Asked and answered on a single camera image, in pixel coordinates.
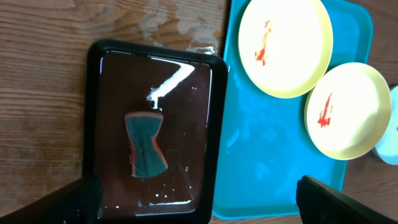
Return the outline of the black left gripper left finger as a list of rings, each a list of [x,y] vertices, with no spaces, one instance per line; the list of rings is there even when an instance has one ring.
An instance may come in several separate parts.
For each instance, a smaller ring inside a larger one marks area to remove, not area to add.
[[[94,223],[98,219],[102,195],[99,177],[84,177],[1,217],[1,223]]]

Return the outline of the light blue plate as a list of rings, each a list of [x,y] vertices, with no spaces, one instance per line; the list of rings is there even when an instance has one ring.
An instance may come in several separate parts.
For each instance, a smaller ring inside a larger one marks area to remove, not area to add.
[[[397,132],[397,86],[391,90],[392,113],[388,127],[373,149],[373,153],[390,165],[397,165],[398,132]]]

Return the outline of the black water tray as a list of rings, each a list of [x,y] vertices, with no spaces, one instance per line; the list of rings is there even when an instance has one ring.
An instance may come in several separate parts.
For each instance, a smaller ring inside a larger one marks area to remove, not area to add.
[[[98,40],[88,49],[83,175],[97,175],[96,223],[211,220],[228,69],[216,55]],[[124,116],[163,115],[157,143],[168,169],[132,176]]]

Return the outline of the green orange sponge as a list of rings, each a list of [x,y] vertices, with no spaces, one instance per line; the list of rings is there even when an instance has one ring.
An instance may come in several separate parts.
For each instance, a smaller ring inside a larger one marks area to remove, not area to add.
[[[127,113],[124,116],[131,146],[132,176],[155,177],[168,169],[167,161],[157,143],[163,115],[149,111]]]

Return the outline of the yellow plate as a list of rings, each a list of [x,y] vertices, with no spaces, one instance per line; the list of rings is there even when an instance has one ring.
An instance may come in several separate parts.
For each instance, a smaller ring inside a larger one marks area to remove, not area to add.
[[[277,98],[310,91],[325,74],[333,29],[320,0],[253,0],[238,32],[239,57],[250,80]]]
[[[305,104],[305,127],[315,147],[341,161],[368,153],[385,133],[392,100],[385,78],[372,66],[339,65],[317,83]]]

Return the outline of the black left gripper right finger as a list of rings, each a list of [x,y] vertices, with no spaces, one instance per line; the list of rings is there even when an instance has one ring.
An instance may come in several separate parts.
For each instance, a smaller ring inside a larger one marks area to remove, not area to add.
[[[297,182],[296,203],[303,224],[397,224],[309,175]]]

